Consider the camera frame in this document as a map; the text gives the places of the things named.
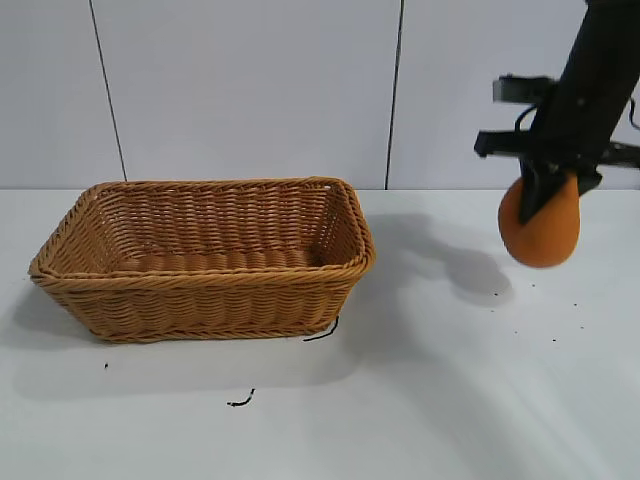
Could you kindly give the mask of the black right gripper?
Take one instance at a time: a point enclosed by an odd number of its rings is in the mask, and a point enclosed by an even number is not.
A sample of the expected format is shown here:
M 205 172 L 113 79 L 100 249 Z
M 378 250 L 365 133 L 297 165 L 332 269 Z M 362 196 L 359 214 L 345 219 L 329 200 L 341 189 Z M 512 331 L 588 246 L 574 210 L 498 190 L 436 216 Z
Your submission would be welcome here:
M 495 92 L 493 100 L 523 104 L 526 109 L 510 130 L 478 133 L 474 150 L 481 157 L 520 158 L 522 191 L 518 219 L 526 224 L 566 183 L 559 168 L 590 170 L 600 165 L 639 167 L 639 147 L 612 138 L 621 117 L 637 130 L 637 102 L 611 92 L 592 99 L 585 95 L 561 104 L 554 92 Z M 597 188 L 597 170 L 576 174 L 579 195 Z

